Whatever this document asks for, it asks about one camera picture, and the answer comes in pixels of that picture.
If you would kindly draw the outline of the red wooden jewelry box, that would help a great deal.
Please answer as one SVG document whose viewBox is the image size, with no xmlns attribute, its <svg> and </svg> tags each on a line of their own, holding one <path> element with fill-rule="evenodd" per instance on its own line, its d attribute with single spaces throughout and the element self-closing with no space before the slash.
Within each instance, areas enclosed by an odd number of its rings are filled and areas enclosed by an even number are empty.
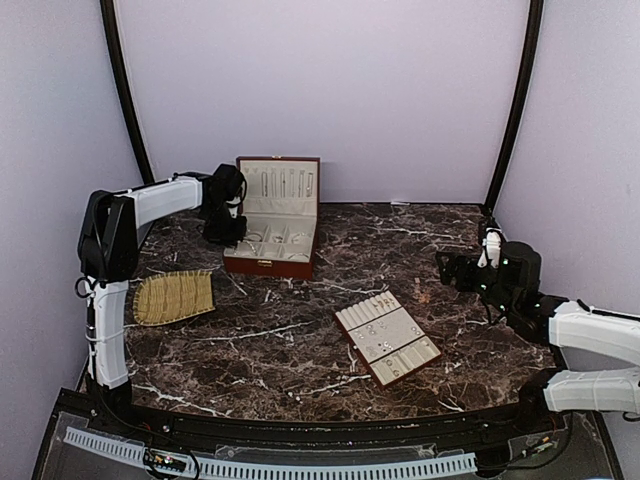
<svg viewBox="0 0 640 480">
<path fill-rule="evenodd" d="M 309 280 L 319 215 L 318 157 L 244 156 L 236 164 L 247 181 L 240 213 L 244 239 L 223 252 L 234 274 Z"/>
</svg>

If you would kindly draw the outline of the brown jewelry display tray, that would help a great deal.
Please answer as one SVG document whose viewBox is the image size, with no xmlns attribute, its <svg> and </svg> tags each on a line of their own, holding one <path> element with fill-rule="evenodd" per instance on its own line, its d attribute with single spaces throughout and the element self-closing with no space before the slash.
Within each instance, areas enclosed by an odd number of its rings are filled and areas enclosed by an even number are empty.
<svg viewBox="0 0 640 480">
<path fill-rule="evenodd" d="M 334 320 L 381 389 L 418 372 L 442 355 L 389 291 L 335 312 Z"/>
</svg>

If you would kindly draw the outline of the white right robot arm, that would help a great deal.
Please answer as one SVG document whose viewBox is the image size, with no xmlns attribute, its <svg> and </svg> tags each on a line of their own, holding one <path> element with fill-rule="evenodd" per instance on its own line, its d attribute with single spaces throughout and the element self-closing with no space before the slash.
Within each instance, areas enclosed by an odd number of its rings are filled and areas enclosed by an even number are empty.
<svg viewBox="0 0 640 480">
<path fill-rule="evenodd" d="M 639 415 L 639 318 L 540 291 L 541 256 L 529 245 L 508 242 L 479 259 L 454 252 L 436 255 L 440 281 L 478 295 L 523 340 L 577 349 L 623 362 L 621 369 L 574 371 L 548 368 L 519 391 L 510 424 L 534 432 L 551 412 L 599 411 Z"/>
</svg>

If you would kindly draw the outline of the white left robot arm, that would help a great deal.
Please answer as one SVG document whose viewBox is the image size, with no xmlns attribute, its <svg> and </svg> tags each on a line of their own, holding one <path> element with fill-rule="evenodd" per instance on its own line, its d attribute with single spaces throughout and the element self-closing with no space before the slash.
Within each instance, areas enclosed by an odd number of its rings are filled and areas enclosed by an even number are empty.
<svg viewBox="0 0 640 480">
<path fill-rule="evenodd" d="M 196 210 L 207 242 L 235 246 L 246 234 L 247 220 L 239 207 L 247 190 L 241 171 L 222 164 L 212 174 L 185 172 L 133 189 L 91 194 L 79 235 L 81 277 L 75 287 L 84 289 L 76 295 L 87 304 L 87 372 L 100 393 L 131 391 L 125 359 L 125 301 L 144 229 L 167 216 Z"/>
</svg>

